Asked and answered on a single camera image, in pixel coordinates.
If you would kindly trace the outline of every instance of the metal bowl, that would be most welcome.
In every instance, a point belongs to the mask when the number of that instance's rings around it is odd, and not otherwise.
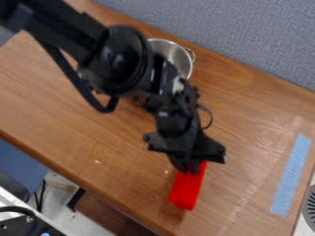
[[[164,39],[150,39],[150,45],[152,52],[160,54],[178,68],[181,77],[190,79],[197,60],[194,51]]]

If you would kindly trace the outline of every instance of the blue tape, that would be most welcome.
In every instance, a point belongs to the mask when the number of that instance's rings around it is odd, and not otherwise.
[[[281,183],[275,192],[271,212],[287,217],[291,201],[295,195],[301,175],[307,162],[311,140],[299,134],[291,151],[287,167],[282,175]]]

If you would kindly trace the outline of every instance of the red object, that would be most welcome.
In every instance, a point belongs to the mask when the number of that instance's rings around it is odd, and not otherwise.
[[[201,172],[197,175],[181,171],[178,173],[170,194],[170,201],[181,208],[193,210],[197,205],[207,163],[209,161],[201,163]]]

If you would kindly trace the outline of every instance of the gray wall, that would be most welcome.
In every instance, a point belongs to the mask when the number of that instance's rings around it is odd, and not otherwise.
[[[315,0],[95,0],[315,89]]]

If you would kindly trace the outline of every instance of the wooden desk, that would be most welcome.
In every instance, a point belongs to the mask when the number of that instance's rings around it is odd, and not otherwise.
[[[315,140],[315,93],[86,0],[70,2],[103,23],[128,22],[195,50],[193,83],[229,163],[210,164],[195,211],[175,208],[175,170],[142,141],[152,118],[126,100],[115,114],[96,113],[26,33],[0,49],[2,137],[163,235],[290,235],[315,146],[290,215],[273,214],[271,204],[297,135]]]

